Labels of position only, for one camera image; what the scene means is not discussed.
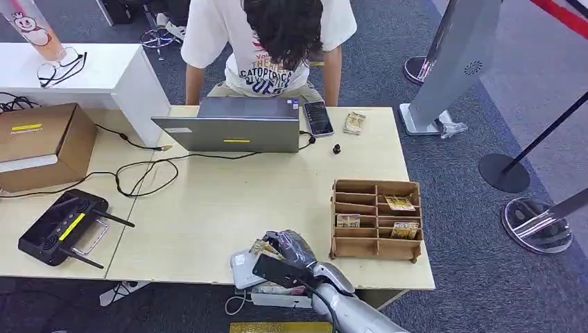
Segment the khaki pants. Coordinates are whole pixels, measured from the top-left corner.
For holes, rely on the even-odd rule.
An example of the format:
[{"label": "khaki pants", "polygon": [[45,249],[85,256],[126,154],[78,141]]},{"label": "khaki pants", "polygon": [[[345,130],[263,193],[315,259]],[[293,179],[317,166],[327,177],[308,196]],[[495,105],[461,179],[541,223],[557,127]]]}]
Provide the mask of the khaki pants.
[{"label": "khaki pants", "polygon": [[[245,97],[245,95],[234,91],[227,85],[227,83],[223,81],[212,88],[212,90],[208,93],[208,97]],[[299,99],[300,104],[323,101],[318,91],[316,91],[316,89],[311,87],[308,83],[298,89],[277,95],[277,97],[286,99]]]}]

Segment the gray laptop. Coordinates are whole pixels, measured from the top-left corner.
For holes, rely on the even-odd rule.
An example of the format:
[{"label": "gray laptop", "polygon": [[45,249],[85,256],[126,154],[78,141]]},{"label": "gray laptop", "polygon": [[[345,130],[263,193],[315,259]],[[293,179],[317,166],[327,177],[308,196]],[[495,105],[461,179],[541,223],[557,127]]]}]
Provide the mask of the gray laptop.
[{"label": "gray laptop", "polygon": [[151,117],[188,151],[296,153],[298,100],[207,97],[196,117]]}]

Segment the beige tabletop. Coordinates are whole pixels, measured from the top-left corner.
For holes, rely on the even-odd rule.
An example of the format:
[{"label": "beige tabletop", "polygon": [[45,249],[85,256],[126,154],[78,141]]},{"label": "beige tabletop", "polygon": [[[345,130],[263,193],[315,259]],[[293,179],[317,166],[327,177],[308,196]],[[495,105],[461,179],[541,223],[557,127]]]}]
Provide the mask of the beige tabletop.
[{"label": "beige tabletop", "polygon": [[[121,165],[149,160],[152,151],[134,148],[121,140],[118,135],[98,132],[89,170],[115,172]],[[121,186],[130,191],[132,185],[145,172],[146,166],[124,171],[121,176]],[[62,186],[37,189],[35,191],[54,191]],[[91,194],[101,196],[110,204],[109,213],[127,219],[134,203],[134,199],[126,198],[116,191],[116,184],[112,176],[92,176],[87,181],[76,187]],[[2,195],[14,195],[5,192]],[[3,232],[0,233],[0,275],[20,276],[34,278],[75,278],[75,279],[103,279],[108,265],[112,260],[116,245],[118,244],[123,226],[113,221],[104,220],[109,229],[104,237],[87,257],[105,268],[98,269],[84,264],[75,259],[67,259],[61,265],[48,266],[35,258],[27,255],[17,248],[18,239],[33,224],[51,204],[59,198],[60,194],[39,195],[25,198],[0,199],[0,223]],[[90,228],[84,239],[80,242],[91,243],[95,238],[98,228]]]},{"label": "beige tabletop", "polygon": [[[367,116],[361,136],[342,132],[350,110]],[[172,107],[190,117],[196,107]],[[190,157],[166,189],[137,199],[107,274],[109,280],[232,284],[230,255],[268,230],[292,229],[318,260],[335,264],[358,288],[434,289],[426,247],[416,264],[376,259],[329,259],[331,186],[337,178],[408,180],[390,108],[329,108],[336,134],[298,154],[264,153],[242,160]],[[301,128],[306,128],[301,121]],[[308,142],[300,137],[300,145]],[[162,135],[159,144],[173,140]],[[333,154],[334,144],[341,153]],[[187,152],[178,144],[154,158]],[[173,168],[158,164],[143,191],[166,182]]]}]

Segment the stanchion base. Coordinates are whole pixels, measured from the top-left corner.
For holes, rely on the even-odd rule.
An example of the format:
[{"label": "stanchion base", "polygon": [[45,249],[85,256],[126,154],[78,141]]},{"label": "stanchion base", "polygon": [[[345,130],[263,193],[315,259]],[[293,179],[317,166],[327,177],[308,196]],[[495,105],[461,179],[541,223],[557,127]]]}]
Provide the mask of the stanchion base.
[{"label": "stanchion base", "polygon": [[424,78],[419,78],[422,65],[424,64],[426,57],[412,57],[404,63],[404,76],[409,79],[412,83],[422,85]]},{"label": "stanchion base", "polygon": [[[418,128],[417,126],[415,126],[415,122],[413,121],[413,117],[410,115],[410,112],[408,111],[409,105],[410,104],[408,104],[408,103],[400,104],[400,108],[399,108],[400,119],[402,119],[402,123],[404,124],[404,128],[406,129],[406,134],[408,134],[408,135],[441,135],[441,132],[443,131],[443,129],[438,128],[437,125],[435,125],[435,123],[432,123],[431,125],[429,125],[425,128]],[[447,110],[443,111],[443,113],[439,115],[439,120],[441,120],[442,123],[453,122],[453,120],[451,120],[451,116],[449,115],[449,112],[447,112]]]},{"label": "stanchion base", "polygon": [[507,155],[488,154],[478,163],[478,171],[493,188],[502,192],[519,193],[529,187],[530,177],[521,163],[517,163],[509,172],[502,173],[513,160]]},{"label": "stanchion base", "polygon": [[554,224],[521,238],[515,228],[539,216],[550,208],[549,205],[531,198],[517,198],[510,201],[504,208],[501,219],[506,232],[520,246],[539,254],[560,253],[567,249],[573,239],[573,234],[565,219],[557,220]]}]

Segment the floor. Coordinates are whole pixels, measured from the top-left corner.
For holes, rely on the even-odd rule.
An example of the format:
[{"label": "floor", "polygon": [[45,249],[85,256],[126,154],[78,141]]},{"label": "floor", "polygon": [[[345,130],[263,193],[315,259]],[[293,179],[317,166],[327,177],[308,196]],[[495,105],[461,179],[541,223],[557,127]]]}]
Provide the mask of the floor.
[{"label": "floor", "polygon": [[[135,42],[146,25],[105,25],[94,0],[37,0],[64,42]],[[397,107],[418,87],[401,65],[429,47],[443,0],[352,0],[357,34],[344,45],[341,105]],[[0,42],[21,42],[5,23]],[[580,244],[586,223],[572,220],[577,239],[565,253],[538,256],[518,247],[499,223],[514,195],[485,184],[481,156],[515,155],[588,87],[588,42],[527,1],[505,1],[494,69],[450,108],[469,131],[451,139],[408,137],[401,129],[410,178],[421,184],[426,242],[435,291],[410,292],[384,313],[411,332],[581,332],[588,323],[588,262]],[[203,92],[223,79],[224,59],[207,71]],[[179,49],[150,59],[172,103],[183,103]],[[321,87],[320,71],[311,80]],[[586,107],[544,142],[526,166],[532,184],[522,195],[562,200],[586,187]],[[112,282],[0,279],[2,332],[227,332],[232,321],[313,321],[311,311],[246,305],[225,315],[228,287],[151,284],[135,296],[97,309]]]}]

